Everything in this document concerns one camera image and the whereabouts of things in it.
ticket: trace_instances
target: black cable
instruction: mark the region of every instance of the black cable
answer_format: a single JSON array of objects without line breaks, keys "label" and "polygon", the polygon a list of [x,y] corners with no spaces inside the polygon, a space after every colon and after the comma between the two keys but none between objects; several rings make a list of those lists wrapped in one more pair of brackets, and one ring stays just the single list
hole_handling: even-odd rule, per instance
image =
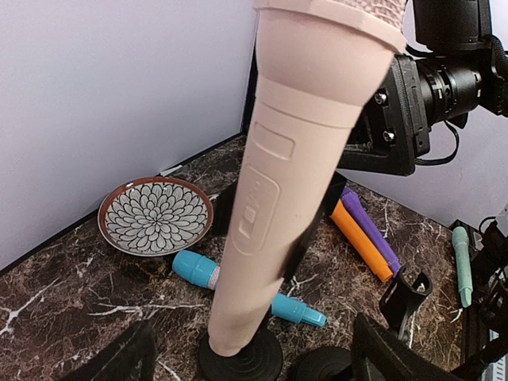
[{"label": "black cable", "polygon": [[455,144],[456,145],[455,145],[455,150],[453,151],[452,155],[446,156],[442,159],[415,159],[414,163],[416,165],[421,165],[423,167],[433,167],[436,165],[448,164],[453,159],[455,159],[455,156],[457,156],[457,153],[459,151],[459,144],[460,144],[459,133],[457,132],[455,127],[453,127],[450,123],[448,123],[447,121],[444,121],[444,123],[446,124],[446,127],[448,127],[448,129],[450,131],[452,131],[453,136],[455,137]]},{"label": "black cable", "polygon": [[429,58],[434,57],[434,53],[432,52],[421,52],[415,48],[413,48],[411,45],[406,45],[406,51],[411,54],[412,56],[418,57],[418,58]]},{"label": "black cable", "polygon": [[495,220],[495,216],[490,216],[490,217],[485,217],[480,223],[479,223],[479,226],[478,226],[478,231],[480,232],[480,234],[483,235],[483,232],[482,232],[482,227],[483,227],[483,224],[487,221],[492,221],[492,220]]}]

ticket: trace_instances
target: orange cylindrical object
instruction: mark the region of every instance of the orange cylindrical object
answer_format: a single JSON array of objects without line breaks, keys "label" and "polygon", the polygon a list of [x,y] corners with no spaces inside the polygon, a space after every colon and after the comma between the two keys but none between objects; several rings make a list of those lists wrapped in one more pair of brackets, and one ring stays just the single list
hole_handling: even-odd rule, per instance
[{"label": "orange cylindrical object", "polygon": [[381,282],[387,282],[394,276],[394,273],[388,267],[388,263],[379,253],[378,249],[375,248],[371,240],[368,239],[364,231],[358,226],[353,217],[351,217],[344,208],[342,201],[337,203],[330,218],[332,218],[335,225],[337,225],[346,238],[348,238],[349,242],[351,242],[356,251],[364,259],[367,266],[378,276]]}]

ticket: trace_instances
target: camera lens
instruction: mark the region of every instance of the camera lens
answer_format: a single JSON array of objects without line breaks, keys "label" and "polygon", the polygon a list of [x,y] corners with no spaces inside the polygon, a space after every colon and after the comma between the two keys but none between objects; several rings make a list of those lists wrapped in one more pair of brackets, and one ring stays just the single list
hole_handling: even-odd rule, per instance
[{"label": "camera lens", "polygon": [[475,65],[453,59],[417,61],[429,125],[468,113],[479,104],[482,79]]}]

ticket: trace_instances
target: mint green pen-shaped object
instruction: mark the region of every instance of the mint green pen-shaped object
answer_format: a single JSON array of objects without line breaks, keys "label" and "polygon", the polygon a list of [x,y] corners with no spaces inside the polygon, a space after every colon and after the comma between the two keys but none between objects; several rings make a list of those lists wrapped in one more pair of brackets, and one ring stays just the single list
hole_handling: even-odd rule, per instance
[{"label": "mint green pen-shaped object", "polygon": [[463,308],[468,308],[472,301],[473,281],[471,277],[471,262],[469,260],[469,237],[468,232],[462,226],[457,226],[453,230],[452,244],[455,249],[455,259],[457,262],[460,301]]}]

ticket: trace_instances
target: black and white floral pattern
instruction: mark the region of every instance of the black and white floral pattern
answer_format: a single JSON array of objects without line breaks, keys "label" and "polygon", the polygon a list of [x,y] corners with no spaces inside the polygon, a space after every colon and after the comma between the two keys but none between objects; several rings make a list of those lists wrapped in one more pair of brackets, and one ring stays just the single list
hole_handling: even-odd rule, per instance
[{"label": "black and white floral pattern", "polygon": [[208,209],[199,194],[179,184],[128,187],[106,212],[107,233],[123,251],[142,256],[177,252],[202,234]]}]

